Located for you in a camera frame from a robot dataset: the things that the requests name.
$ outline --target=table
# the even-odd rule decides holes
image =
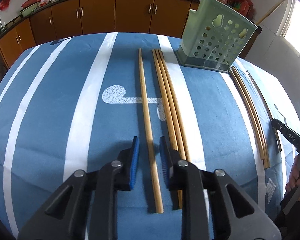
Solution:
[[[265,131],[271,168],[264,170],[241,97],[228,74],[179,66],[180,39],[141,33],[67,38],[26,50],[0,84],[0,219],[14,236],[75,170],[94,171],[140,138],[135,189],[118,193],[118,237],[180,239],[181,211],[172,210],[159,156],[168,137],[151,49],[161,48],[176,91],[193,163],[224,169],[275,218],[295,154],[282,137],[279,153],[259,85],[274,117],[300,134],[300,121],[279,81],[237,59]],[[141,104],[142,48],[164,213],[154,213]]]

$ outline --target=wooden stick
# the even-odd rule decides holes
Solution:
[[[171,109],[174,108],[174,105],[173,104],[171,105],[170,101],[168,99],[169,98],[167,95],[168,89],[164,83],[164,77],[162,76],[162,72],[160,70],[159,60],[158,60],[156,51],[152,50],[152,53],[153,53],[155,70],[156,70],[157,76],[158,76],[158,82],[159,82],[159,87],[160,87],[161,96],[162,96],[164,113],[166,115],[166,120],[167,120],[170,144],[174,150],[178,150],[178,143],[177,143],[177,138],[176,138],[176,134],[175,134],[174,120],[173,120],[172,114],[171,114]],[[182,190],[178,190],[178,201],[179,201],[179,208],[182,209]]]
[[[267,102],[266,102],[263,94],[261,93],[261,90],[260,90],[259,86],[257,85],[256,81],[253,79],[253,77],[251,76],[251,74],[250,74],[250,72],[248,70],[247,70],[247,73],[248,73],[248,75],[249,75],[249,77],[250,77],[253,85],[257,89],[259,96],[261,97],[261,100],[262,100],[262,102],[263,102],[263,104],[264,104],[264,106],[265,106],[265,108],[267,110],[267,113],[268,113],[270,121],[272,121],[273,120],[272,112],[271,112],[271,110],[270,110],[270,108],[269,108],[269,106],[268,106],[268,104],[267,104]],[[282,145],[281,145],[281,141],[280,141],[280,138],[279,138],[278,131],[277,131],[276,128],[273,128],[273,130],[274,130],[274,134],[275,134],[275,136],[277,138],[279,152],[282,152]]]
[[[158,62],[156,53],[154,50],[152,51],[152,53],[153,53],[155,70],[157,72],[159,87],[160,87],[160,91],[161,91],[164,113],[166,115],[166,120],[167,120],[170,144],[171,144],[172,149],[178,150],[178,143],[177,143],[176,133],[175,133],[175,130],[173,127],[173,120],[172,120],[172,115],[171,115],[171,105],[169,104],[167,91],[166,91],[166,88],[165,88],[165,85],[163,82],[163,77],[162,77],[162,73],[160,71],[160,66],[159,66],[159,62]]]
[[[237,80],[238,80],[238,82],[239,82],[239,84],[240,84],[243,92],[245,93],[245,96],[247,98],[248,104],[251,107],[252,115],[255,118],[257,129],[258,129],[258,132],[260,133],[260,137],[261,137],[261,144],[262,144],[263,154],[264,154],[264,157],[265,157],[263,159],[266,159],[264,161],[264,163],[265,163],[265,169],[269,168],[270,160],[269,160],[269,153],[268,153],[268,147],[267,147],[266,137],[265,137],[264,131],[262,129],[261,122],[260,122],[260,119],[259,119],[256,107],[255,107],[255,105],[254,105],[254,103],[253,103],[253,101],[251,99],[251,96],[250,96],[250,94],[249,94],[249,92],[248,92],[245,84],[243,83],[243,80],[242,80],[239,72],[237,71],[237,69],[235,67],[233,67],[233,73],[236,76],[236,78],[237,78]]]
[[[184,128],[184,125],[183,125],[181,112],[180,112],[179,104],[178,104],[178,101],[177,101],[176,92],[173,88],[172,80],[171,80],[166,62],[165,62],[164,57],[163,57],[163,53],[160,49],[158,51],[159,51],[159,55],[160,55],[160,58],[161,58],[161,62],[163,64],[164,72],[166,73],[166,76],[167,76],[167,79],[168,79],[168,84],[169,84],[169,87],[170,87],[170,91],[171,91],[171,95],[172,95],[172,99],[173,99],[173,104],[174,104],[175,109],[176,109],[177,118],[178,118],[178,121],[179,121],[179,127],[180,127],[180,131],[181,131],[181,136],[182,136],[182,141],[183,141],[183,146],[184,146],[184,149],[185,149],[186,160],[191,162],[189,147],[188,147],[187,138],[186,138],[186,132],[185,132],[185,128]]]
[[[276,3],[260,20],[258,20],[255,25],[258,26],[260,23],[262,23],[270,14],[272,14],[280,5],[282,5],[285,2],[285,0],[280,0]]]
[[[153,145],[150,113],[149,113],[149,106],[148,106],[148,96],[146,90],[146,79],[145,79],[145,72],[143,70],[141,49],[139,49],[139,72],[140,72],[143,118],[145,120],[146,139],[148,144],[148,153],[149,153],[150,171],[151,171],[151,179],[152,179],[152,188],[154,192],[155,209],[157,213],[163,213],[163,204],[161,198],[157,163],[154,157],[154,145]]]
[[[242,98],[242,100],[243,100],[243,102],[244,102],[244,104],[247,108],[247,111],[248,111],[248,114],[249,114],[249,117],[250,117],[250,120],[251,120],[251,123],[252,123],[252,126],[253,126],[253,130],[254,130],[255,135],[256,135],[256,141],[257,141],[259,152],[260,152],[260,158],[261,158],[261,160],[263,160],[263,159],[265,159],[265,154],[264,154],[264,150],[263,150],[263,145],[261,143],[261,136],[260,136],[260,132],[259,132],[259,129],[258,129],[258,126],[257,126],[255,116],[252,113],[251,106],[248,103],[248,99],[247,99],[245,93],[243,92],[243,89],[242,89],[239,81],[237,80],[237,77],[234,75],[234,73],[232,72],[231,69],[229,69],[229,75],[230,75],[231,79],[233,80],[234,84],[236,85],[236,87],[239,91],[239,94],[241,95],[241,98]]]
[[[185,148],[184,148],[184,145],[183,145],[183,140],[182,140],[180,125],[179,125],[179,121],[178,121],[177,111],[176,111],[176,107],[175,107],[174,102],[173,102],[172,93],[171,93],[171,89],[170,89],[170,86],[169,86],[167,74],[164,70],[163,63],[162,63],[159,51],[158,50],[155,50],[155,51],[157,53],[157,58],[159,60],[159,66],[160,66],[160,70],[161,70],[161,73],[162,73],[164,86],[165,86],[165,89],[166,89],[167,95],[168,95],[168,101],[169,101],[169,105],[170,105],[170,109],[171,109],[173,126],[174,126],[174,130],[175,130],[176,137],[177,137],[179,153],[180,153],[181,159],[186,160],[186,153],[185,153]]]

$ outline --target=screw head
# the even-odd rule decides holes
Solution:
[[[83,170],[77,170],[77,171],[75,171],[74,176],[75,177],[83,177],[84,174],[85,174],[85,171],[83,171]]]
[[[215,174],[216,174],[218,177],[223,177],[226,173],[225,173],[224,170],[219,169],[219,170],[216,170],[216,171],[215,171]]]
[[[186,167],[186,166],[188,166],[188,162],[185,160],[180,160],[180,161],[178,161],[178,165],[181,167]]]
[[[121,165],[122,165],[122,163],[118,160],[111,162],[112,167],[120,167]]]

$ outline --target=human hand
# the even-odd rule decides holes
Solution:
[[[297,168],[297,163],[299,160],[299,155],[297,155],[294,159],[291,172],[289,175],[289,182],[286,185],[286,190],[290,191],[291,189],[295,188],[296,186],[300,186],[300,179],[299,178],[299,171]]]

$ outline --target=wooden cabinet door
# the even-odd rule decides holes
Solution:
[[[154,0],[116,0],[115,31],[149,33]]]
[[[54,29],[51,7],[30,17],[32,32],[37,45],[57,39]]]
[[[13,28],[0,39],[0,49],[9,68],[22,53],[17,36],[16,28]]]
[[[190,1],[154,0],[150,33],[181,38]]]
[[[57,39],[82,35],[79,0],[68,0],[51,7]]]
[[[198,7],[199,7],[199,3],[198,2],[191,2],[191,5],[190,5],[190,9],[191,10],[198,10]]]
[[[19,43],[22,51],[32,48],[35,46],[35,41],[33,38],[29,18],[25,19],[23,22],[16,26],[16,31],[19,38]]]
[[[80,0],[83,34],[114,32],[115,0]]]

